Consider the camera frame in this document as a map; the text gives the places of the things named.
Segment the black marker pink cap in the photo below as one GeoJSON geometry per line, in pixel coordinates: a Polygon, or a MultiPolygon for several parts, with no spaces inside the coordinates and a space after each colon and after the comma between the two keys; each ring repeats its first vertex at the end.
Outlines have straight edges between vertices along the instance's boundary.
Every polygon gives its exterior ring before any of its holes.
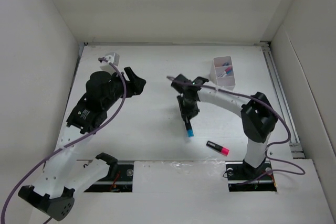
{"type": "Polygon", "coordinates": [[[224,156],[227,156],[229,154],[229,149],[227,149],[227,148],[225,148],[221,145],[218,145],[214,142],[207,141],[206,146],[211,148],[212,150],[218,152],[218,153],[221,153],[224,156]]]}

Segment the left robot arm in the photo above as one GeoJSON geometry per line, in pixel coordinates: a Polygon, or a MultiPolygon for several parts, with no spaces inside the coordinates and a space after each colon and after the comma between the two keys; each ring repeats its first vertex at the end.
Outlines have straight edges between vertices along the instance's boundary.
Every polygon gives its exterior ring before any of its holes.
{"type": "Polygon", "coordinates": [[[74,206],[76,197],[98,180],[112,180],[118,173],[118,160],[100,153],[74,178],[70,172],[87,143],[107,119],[108,110],[119,100],[140,95],[146,81],[131,67],[125,76],[106,71],[91,74],[86,92],[73,108],[56,145],[56,155],[45,161],[42,174],[29,186],[23,186],[18,196],[56,221],[62,221],[74,206]]]}

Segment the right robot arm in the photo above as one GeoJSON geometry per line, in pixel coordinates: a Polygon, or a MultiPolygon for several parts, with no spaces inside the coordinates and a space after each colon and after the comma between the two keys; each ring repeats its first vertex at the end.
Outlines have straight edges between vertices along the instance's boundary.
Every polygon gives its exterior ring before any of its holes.
{"type": "Polygon", "coordinates": [[[208,79],[203,77],[192,81],[180,74],[168,79],[172,80],[171,87],[178,92],[180,114],[189,137],[193,136],[191,119],[199,113],[198,102],[218,106],[241,118],[243,131],[248,138],[241,169],[250,179],[260,175],[266,160],[269,136],[278,122],[267,97],[261,92],[245,96],[218,86],[210,86],[206,84],[208,79]]]}

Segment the black marker blue cap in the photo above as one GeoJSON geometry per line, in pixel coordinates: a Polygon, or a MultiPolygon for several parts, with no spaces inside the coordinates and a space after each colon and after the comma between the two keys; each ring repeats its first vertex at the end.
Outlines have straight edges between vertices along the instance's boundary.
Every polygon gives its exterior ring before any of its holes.
{"type": "Polygon", "coordinates": [[[194,132],[193,132],[192,125],[191,125],[189,119],[186,118],[185,121],[184,121],[184,123],[185,123],[185,127],[186,127],[187,136],[188,137],[193,137],[194,136],[194,132]]]}

